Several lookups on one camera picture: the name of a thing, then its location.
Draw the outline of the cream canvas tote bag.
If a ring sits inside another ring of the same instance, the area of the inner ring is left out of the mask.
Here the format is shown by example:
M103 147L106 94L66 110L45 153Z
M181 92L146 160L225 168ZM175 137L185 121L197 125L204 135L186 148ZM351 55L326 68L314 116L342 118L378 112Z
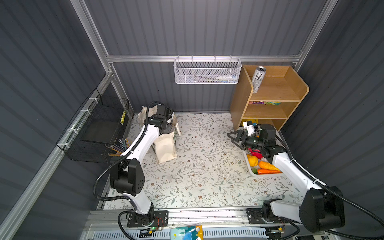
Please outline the cream canvas tote bag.
M159 164L176 159L176 134L182 135L178 119L172 114L172 124L167 125L166 130L152 144Z

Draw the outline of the orange carrot toy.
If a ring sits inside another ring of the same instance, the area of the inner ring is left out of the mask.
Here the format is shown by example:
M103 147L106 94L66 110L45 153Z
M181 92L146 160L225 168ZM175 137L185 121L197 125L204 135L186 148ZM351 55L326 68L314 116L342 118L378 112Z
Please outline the orange carrot toy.
M282 172L276 171L276 170L257 169L257 175L269 175L269 174L282 174Z

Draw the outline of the yellow bell pepper toy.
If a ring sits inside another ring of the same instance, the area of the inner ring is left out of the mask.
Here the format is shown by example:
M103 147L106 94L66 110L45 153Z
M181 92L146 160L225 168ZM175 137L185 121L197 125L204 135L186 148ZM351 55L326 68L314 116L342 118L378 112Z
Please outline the yellow bell pepper toy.
M256 167L258 165L259 159L253 155L247 155L248 163L250 167Z

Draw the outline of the pink dragon fruit toy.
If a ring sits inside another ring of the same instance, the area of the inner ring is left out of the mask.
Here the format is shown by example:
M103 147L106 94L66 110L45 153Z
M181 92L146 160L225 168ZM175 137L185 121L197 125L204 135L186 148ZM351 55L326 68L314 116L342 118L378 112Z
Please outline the pink dragon fruit toy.
M252 156L257 157L259 160L261 160L263 158L263 155L262 155L261 151L259 151L259 150L253 150L251 148L248 148L248 151Z

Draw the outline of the left silver drink can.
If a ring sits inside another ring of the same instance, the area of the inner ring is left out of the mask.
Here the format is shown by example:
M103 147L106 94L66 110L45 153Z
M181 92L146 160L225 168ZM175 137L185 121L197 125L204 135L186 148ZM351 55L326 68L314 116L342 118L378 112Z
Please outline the left silver drink can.
M252 77L253 93L256 94L262 84L262 81L266 75L267 69L263 66L258 66Z

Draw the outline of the floral table mat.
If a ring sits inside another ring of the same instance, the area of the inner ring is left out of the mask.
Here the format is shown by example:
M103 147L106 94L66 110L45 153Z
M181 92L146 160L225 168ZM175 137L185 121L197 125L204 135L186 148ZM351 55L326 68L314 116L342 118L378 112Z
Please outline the floral table mat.
M143 192L156 208L257 206L280 198L297 203L299 189L284 175L251 176L243 152L231 143L231 116L178 114L177 158L159 163L153 150L143 160Z

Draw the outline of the white plastic fruit basket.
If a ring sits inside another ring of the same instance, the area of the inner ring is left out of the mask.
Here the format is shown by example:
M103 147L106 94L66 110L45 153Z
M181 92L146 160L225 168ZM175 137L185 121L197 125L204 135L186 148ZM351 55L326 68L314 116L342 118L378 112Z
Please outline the white plastic fruit basket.
M252 177L254 178L267 178L267 177L283 177L284 174L269 174L269 175L257 175L257 169L260 169L259 168L259 163L256 167L250 167L249 163L248 163L248 159L247 159L247 155L251 155L247 150L243 150L243 154L244 154L244 157L245 157L245 161L246 161L246 164L247 164L247 167L248 167L248 170L249 170L249 173ZM260 161L263 161L263 162L268 162L267 160L265 160L264 158L262 158Z

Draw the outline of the yellow corn toy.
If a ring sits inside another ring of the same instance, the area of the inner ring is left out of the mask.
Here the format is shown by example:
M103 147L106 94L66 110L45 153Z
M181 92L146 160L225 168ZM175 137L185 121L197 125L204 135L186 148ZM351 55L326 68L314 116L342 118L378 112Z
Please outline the yellow corn toy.
M278 168L276 168L274 165L272 165L270 163L267 163L267 162L263 162L263 161L259 162L259 167L261 169L264 169L264 170L271 170L271 171L278 171L278 172L280 172L280 170Z

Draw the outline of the teal printed booklet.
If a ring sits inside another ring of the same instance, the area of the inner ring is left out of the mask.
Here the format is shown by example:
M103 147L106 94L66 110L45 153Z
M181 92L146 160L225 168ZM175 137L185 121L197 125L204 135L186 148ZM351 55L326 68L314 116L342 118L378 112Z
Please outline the teal printed booklet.
M171 240L203 240L203 226L187 226L173 228L170 232Z

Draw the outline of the colourful fruit candy bag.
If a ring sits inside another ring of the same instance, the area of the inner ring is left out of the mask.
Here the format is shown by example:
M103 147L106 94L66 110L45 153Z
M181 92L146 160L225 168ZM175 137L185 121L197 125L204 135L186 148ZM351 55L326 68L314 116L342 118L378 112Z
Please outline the colourful fruit candy bag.
M258 102L258 101L249 101L249 105L273 105L278 106L281 102Z

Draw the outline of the wooden shelf unit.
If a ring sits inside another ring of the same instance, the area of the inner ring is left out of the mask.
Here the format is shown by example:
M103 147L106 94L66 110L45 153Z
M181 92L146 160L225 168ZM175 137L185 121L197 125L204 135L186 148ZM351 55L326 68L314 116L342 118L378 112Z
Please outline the wooden shelf unit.
M266 66L266 75L254 94L252 77L256 68L254 65L242 67L230 107L234 129L243 125L242 119L258 119L259 124L273 125L280 131L310 88L291 66ZM281 104L249 105L249 101Z

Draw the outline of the yellow snack packet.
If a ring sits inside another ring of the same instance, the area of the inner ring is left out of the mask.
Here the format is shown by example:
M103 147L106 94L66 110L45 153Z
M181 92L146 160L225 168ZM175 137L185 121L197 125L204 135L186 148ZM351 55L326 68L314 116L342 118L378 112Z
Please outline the yellow snack packet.
M258 124L259 120L258 119L242 119L242 123L244 122L251 122L252 124Z

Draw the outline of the cup of coloured pencils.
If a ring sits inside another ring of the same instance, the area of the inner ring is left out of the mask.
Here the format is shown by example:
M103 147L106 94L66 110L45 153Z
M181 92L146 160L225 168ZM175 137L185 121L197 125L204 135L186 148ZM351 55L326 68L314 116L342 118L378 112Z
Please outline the cup of coloured pencils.
M130 145L131 142L128 139L117 139L113 144L108 145L107 156L118 157L125 152Z

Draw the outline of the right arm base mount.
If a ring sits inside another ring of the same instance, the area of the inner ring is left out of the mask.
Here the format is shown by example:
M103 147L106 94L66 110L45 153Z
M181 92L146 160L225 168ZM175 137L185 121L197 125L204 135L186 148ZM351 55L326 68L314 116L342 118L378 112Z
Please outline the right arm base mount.
M285 224L286 221L263 208L247 208L246 215L250 224Z

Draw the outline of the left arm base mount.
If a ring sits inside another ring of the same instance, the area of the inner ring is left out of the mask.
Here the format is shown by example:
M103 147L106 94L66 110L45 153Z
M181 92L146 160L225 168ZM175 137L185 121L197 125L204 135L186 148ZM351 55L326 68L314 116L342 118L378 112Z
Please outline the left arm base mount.
M130 212L128 213L127 220L128 228L166 227L169 220L169 211L149 211L147 215Z

